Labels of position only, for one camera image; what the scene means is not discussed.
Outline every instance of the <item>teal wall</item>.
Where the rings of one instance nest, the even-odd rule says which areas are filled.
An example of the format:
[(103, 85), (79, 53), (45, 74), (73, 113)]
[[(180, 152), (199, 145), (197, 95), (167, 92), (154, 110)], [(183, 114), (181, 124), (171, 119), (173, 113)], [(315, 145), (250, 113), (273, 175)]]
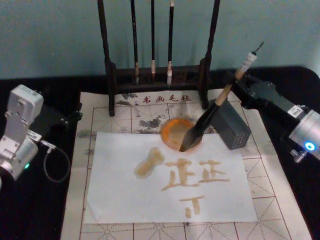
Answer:
[[(136, 0), (138, 58), (151, 66), (150, 0)], [(175, 0), (173, 66), (198, 64), (214, 0)], [(105, 0), (110, 56), (134, 67), (129, 0)], [(255, 66), (303, 65), (320, 75), (319, 0), (221, 0), (211, 68), (236, 68), (261, 41)], [(156, 65), (168, 58), (169, 0), (155, 0)], [(95, 0), (0, 1), (0, 79), (104, 74)]]

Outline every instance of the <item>grid paper mat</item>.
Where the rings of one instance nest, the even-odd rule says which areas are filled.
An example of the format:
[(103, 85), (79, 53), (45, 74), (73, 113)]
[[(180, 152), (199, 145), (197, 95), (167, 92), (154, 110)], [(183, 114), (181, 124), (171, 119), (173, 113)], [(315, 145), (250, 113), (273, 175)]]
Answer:
[[(220, 91), (210, 90), (208, 98), (216, 98)], [(109, 117), (108, 96), (82, 93), (83, 118), (77, 126), (61, 239), (311, 239), (258, 111), (243, 109), (234, 94), (228, 99), (252, 131), (241, 155), (258, 222), (84, 224), (98, 131), (157, 134), (166, 120), (183, 117), (195, 122), (204, 110), (196, 91), (142, 92), (116, 95), (115, 116)], [(141, 125), (154, 119), (160, 124)], [(215, 130), (210, 127), (206, 133)]]

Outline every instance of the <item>paper sheet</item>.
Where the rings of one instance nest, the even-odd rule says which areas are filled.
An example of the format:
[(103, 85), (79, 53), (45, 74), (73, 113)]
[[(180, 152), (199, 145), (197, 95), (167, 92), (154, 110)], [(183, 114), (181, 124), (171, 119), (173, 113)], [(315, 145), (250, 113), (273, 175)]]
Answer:
[[(137, 178), (137, 165), (146, 160), (152, 147), (165, 156), (164, 163), (185, 158), (192, 162), (187, 184), (203, 179), (204, 169), (210, 173), (209, 160), (214, 165), (215, 179), (199, 186), (176, 186), (162, 190), (169, 184), (170, 171), (175, 172), (175, 183), (180, 183), (176, 166), (158, 165), (146, 179)], [(200, 211), (187, 198), (198, 199)], [(84, 222), (149, 223), (149, 222), (254, 222), (257, 215), (248, 186), (244, 163), (239, 150), (228, 150), (218, 134), (206, 134), (192, 152), (177, 152), (167, 147), (158, 134), (97, 134), (93, 166), (87, 197)], [(191, 218), (186, 217), (186, 208)]]

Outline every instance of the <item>calligraphy brush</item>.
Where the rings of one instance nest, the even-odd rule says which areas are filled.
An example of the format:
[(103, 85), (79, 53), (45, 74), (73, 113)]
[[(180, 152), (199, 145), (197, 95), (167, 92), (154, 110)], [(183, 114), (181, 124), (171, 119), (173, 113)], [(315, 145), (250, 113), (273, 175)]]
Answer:
[(152, 63), (151, 73), (152, 81), (155, 81), (156, 63), (155, 63), (155, 0), (151, 0), (151, 45), (152, 45)]
[(172, 34), (173, 34), (173, 27), (174, 27), (174, 9), (175, 9), (175, 2), (174, 2), (174, 0), (170, 0), (168, 69), (166, 72), (166, 74), (167, 74), (166, 83), (168, 86), (171, 85), (171, 81), (172, 81)]
[(131, 0), (131, 16), (132, 16), (132, 31), (133, 31), (133, 48), (134, 48), (134, 75), (135, 83), (139, 83), (139, 64), (138, 64), (138, 43), (137, 43), (137, 24), (136, 24), (136, 10), (135, 0)]
[[(255, 51), (252, 51), (248, 54), (246, 60), (242, 63), (241, 67), (235, 72), (235, 79), (239, 81), (243, 77), (248, 68), (250, 68), (252, 63), (257, 59), (256, 53), (263, 44), (264, 42), (262, 42), (261, 45)], [(191, 149), (200, 143), (205, 130), (207, 129), (207, 127), (209, 127), (211, 123), (213, 116), (216, 114), (220, 106), (224, 103), (229, 93), (231, 92), (231, 87), (232, 84), (227, 84), (224, 87), (220, 95), (215, 99), (215, 102), (211, 106), (209, 106), (209, 108), (202, 114), (198, 121), (196, 121), (195, 125), (184, 135), (179, 150), (180, 152), (185, 152), (188, 149)]]

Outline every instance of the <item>blue led light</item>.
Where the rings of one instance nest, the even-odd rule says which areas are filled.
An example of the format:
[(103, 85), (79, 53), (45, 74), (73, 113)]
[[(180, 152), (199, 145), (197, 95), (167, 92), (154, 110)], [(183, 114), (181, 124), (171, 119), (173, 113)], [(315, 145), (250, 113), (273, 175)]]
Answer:
[(313, 151), (316, 149), (316, 146), (310, 142), (310, 141), (307, 141), (305, 144), (304, 144), (305, 148), (309, 151)]

